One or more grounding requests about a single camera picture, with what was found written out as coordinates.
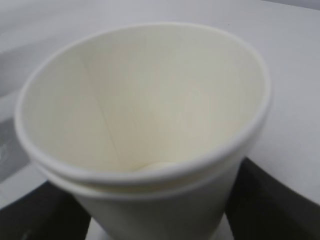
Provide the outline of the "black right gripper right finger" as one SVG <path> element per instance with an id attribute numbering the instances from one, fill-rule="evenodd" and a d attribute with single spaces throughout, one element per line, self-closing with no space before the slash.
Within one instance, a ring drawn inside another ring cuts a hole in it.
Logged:
<path id="1" fill-rule="evenodd" d="M 236 240 L 318 240 L 320 206 L 249 158 L 240 166 L 225 214 Z"/>

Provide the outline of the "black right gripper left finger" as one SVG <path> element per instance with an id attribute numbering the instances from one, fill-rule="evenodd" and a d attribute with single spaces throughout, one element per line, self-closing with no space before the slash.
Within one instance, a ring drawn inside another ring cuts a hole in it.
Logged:
<path id="1" fill-rule="evenodd" d="M 0 210 L 2 240 L 84 240 L 91 216 L 49 182 Z"/>

